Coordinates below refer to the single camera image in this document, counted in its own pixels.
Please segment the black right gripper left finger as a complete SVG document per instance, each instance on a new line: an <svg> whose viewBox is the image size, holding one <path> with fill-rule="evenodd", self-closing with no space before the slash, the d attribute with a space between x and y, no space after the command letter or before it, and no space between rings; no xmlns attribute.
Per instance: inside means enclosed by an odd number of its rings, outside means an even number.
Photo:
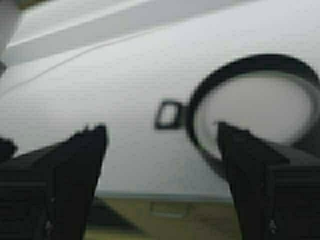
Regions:
<svg viewBox="0 0 320 240"><path fill-rule="evenodd" d="M104 124L21 155L2 137L1 239L83 239L107 148Z"/></svg>

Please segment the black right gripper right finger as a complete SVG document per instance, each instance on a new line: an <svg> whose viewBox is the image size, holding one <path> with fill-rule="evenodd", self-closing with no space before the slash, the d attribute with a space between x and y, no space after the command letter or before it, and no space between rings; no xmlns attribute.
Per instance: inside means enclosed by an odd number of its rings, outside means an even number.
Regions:
<svg viewBox="0 0 320 240"><path fill-rule="evenodd" d="M242 239L319 239L318 157L224 121L217 139Z"/></svg>

